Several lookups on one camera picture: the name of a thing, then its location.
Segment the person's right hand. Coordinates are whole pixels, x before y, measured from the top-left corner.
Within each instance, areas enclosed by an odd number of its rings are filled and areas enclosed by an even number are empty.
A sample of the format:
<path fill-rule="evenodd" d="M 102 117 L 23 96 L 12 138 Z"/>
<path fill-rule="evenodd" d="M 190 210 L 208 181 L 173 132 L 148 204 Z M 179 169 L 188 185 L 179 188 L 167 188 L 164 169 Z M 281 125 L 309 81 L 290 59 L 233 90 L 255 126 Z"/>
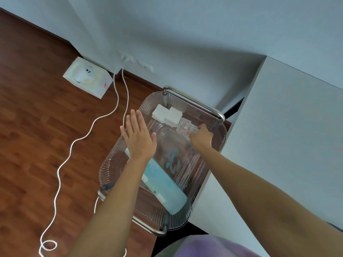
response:
<path fill-rule="evenodd" d="M 199 153 L 207 152 L 212 149 L 213 133 L 208 130 L 204 123 L 199 125 L 198 128 L 200 129 L 200 138 L 197 141 L 191 141 L 191 144 Z"/>

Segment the person's left hand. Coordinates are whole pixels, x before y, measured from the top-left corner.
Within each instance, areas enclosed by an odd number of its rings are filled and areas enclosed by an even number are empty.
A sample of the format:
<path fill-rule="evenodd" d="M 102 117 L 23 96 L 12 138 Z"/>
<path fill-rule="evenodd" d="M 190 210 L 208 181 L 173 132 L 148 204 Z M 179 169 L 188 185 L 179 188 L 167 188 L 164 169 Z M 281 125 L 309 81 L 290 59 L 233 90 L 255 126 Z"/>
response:
<path fill-rule="evenodd" d="M 140 162 L 148 163 L 156 153 L 156 148 L 150 148 L 150 133 L 144 121 L 143 115 L 139 110 L 136 110 L 136 115 L 139 123 L 139 129 L 131 128 L 131 113 L 126 116 L 126 131 L 129 135 L 129 140 L 125 140 L 130 158 Z"/>

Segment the small clear plastic box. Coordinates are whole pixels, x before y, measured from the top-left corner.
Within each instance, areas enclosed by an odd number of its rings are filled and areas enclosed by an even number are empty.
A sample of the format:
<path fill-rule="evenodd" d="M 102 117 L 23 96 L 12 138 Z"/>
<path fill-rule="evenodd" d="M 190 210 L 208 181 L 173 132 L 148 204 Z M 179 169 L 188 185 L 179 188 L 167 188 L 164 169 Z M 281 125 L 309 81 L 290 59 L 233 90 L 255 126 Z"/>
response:
<path fill-rule="evenodd" d="M 189 139 L 189 133 L 192 132 L 194 134 L 198 133 L 199 128 L 191 123 L 190 120 L 181 118 L 176 129 L 176 132 L 186 138 Z"/>

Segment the person's left forearm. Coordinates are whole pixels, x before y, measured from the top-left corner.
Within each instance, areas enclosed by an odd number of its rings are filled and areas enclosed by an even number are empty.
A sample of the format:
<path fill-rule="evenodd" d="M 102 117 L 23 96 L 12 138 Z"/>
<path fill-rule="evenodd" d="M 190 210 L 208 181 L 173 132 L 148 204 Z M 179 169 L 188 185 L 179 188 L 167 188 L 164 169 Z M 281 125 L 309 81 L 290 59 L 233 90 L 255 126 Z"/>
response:
<path fill-rule="evenodd" d="M 124 256 L 139 185 L 151 158 L 131 155 L 120 178 L 66 257 Z"/>

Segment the person's right forearm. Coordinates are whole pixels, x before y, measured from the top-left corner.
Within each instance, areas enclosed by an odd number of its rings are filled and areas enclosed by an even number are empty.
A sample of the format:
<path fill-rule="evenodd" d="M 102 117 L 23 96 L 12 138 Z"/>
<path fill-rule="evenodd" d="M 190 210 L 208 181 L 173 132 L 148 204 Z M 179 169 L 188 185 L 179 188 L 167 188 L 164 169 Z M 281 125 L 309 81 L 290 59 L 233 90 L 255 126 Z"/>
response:
<path fill-rule="evenodd" d="M 211 146 L 196 149 L 270 257 L 343 257 L 342 232 Z"/>

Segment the clear ribbed tray cart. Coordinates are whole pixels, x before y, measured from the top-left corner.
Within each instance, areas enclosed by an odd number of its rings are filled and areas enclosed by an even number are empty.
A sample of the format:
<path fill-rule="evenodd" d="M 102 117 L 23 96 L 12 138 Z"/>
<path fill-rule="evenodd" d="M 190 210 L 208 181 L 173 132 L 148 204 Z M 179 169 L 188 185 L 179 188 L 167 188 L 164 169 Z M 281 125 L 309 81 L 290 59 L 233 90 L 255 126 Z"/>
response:
<path fill-rule="evenodd" d="M 181 111 L 183 119 L 190 121 L 195 129 L 206 124 L 213 133 L 212 147 L 219 152 L 228 135 L 223 113 L 171 86 L 152 93 L 140 106 L 149 132 L 157 134 L 157 148 L 140 182 L 132 221 L 162 237 L 189 221 L 209 168 L 177 127 L 153 119 L 152 113 L 158 105 Z"/>

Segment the white cotton pad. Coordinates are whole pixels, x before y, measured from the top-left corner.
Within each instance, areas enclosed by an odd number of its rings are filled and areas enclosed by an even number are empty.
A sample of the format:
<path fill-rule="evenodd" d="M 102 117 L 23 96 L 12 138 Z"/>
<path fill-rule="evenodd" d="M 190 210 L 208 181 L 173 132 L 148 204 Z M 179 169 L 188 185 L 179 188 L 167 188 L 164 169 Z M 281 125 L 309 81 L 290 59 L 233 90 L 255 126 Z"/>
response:
<path fill-rule="evenodd" d="M 168 113 L 169 113 L 168 108 L 164 107 L 161 104 L 158 104 L 156 109 L 152 112 L 152 118 L 164 124 Z"/>
<path fill-rule="evenodd" d="M 183 112 L 171 107 L 165 116 L 165 124 L 177 128 L 182 118 Z"/>

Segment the light blue bottle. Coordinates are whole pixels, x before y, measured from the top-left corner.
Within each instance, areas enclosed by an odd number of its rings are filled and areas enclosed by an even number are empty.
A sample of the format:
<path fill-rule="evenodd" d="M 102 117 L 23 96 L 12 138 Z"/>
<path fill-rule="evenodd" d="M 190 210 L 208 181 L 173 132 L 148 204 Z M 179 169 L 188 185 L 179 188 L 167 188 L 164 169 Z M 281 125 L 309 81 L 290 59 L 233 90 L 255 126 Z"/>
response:
<path fill-rule="evenodd" d="M 170 215 L 178 213 L 187 201 L 186 195 L 177 184 L 181 181 L 189 163 L 189 160 L 184 159 L 186 154 L 178 148 L 181 168 L 176 174 L 172 174 L 165 166 L 166 155 L 174 148 L 178 147 L 174 145 L 165 148 L 158 161 L 152 158 L 148 162 L 141 179 Z"/>

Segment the white cardboard box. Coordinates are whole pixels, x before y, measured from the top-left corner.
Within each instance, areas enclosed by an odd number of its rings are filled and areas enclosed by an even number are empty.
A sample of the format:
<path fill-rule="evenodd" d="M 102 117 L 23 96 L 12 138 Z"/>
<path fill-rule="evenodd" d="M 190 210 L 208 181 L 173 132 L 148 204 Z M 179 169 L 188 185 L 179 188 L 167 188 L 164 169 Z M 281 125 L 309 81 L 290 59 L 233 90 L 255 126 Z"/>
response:
<path fill-rule="evenodd" d="M 63 74 L 63 78 L 81 90 L 101 99 L 113 83 L 106 69 L 77 57 Z"/>

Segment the white cabinet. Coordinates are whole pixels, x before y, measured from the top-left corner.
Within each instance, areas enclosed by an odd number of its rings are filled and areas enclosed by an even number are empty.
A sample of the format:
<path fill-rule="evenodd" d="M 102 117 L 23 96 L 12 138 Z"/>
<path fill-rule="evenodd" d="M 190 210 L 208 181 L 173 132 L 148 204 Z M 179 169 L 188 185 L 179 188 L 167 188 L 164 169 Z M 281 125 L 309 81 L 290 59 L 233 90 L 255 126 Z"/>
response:
<path fill-rule="evenodd" d="M 343 229 L 343 90 L 267 57 L 221 155 Z M 212 172 L 190 222 L 269 256 Z"/>

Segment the purple clothing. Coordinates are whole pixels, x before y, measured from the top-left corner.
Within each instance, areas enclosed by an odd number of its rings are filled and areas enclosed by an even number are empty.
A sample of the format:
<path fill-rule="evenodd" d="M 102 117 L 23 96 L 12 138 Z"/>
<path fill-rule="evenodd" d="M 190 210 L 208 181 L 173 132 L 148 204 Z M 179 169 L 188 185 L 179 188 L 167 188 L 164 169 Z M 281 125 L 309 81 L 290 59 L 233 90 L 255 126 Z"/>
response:
<path fill-rule="evenodd" d="M 250 249 L 212 235 L 190 235 L 173 242 L 154 257 L 261 257 Z"/>

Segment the white wall socket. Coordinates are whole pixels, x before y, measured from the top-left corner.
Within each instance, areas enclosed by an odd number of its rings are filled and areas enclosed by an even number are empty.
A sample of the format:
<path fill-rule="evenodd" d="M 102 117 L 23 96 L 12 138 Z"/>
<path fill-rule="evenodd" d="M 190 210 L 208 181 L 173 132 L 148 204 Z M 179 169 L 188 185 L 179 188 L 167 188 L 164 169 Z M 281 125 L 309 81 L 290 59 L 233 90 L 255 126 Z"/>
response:
<path fill-rule="evenodd" d="M 141 68 L 146 69 L 146 70 L 148 70 L 148 71 L 151 72 L 151 73 L 154 72 L 154 71 L 153 71 L 153 66 L 151 66 L 151 65 L 149 65 L 149 64 L 147 64 L 147 63 L 145 63 L 145 62 L 142 62 L 141 60 L 137 60 L 137 63 L 138 63 L 138 65 L 139 65 Z"/>

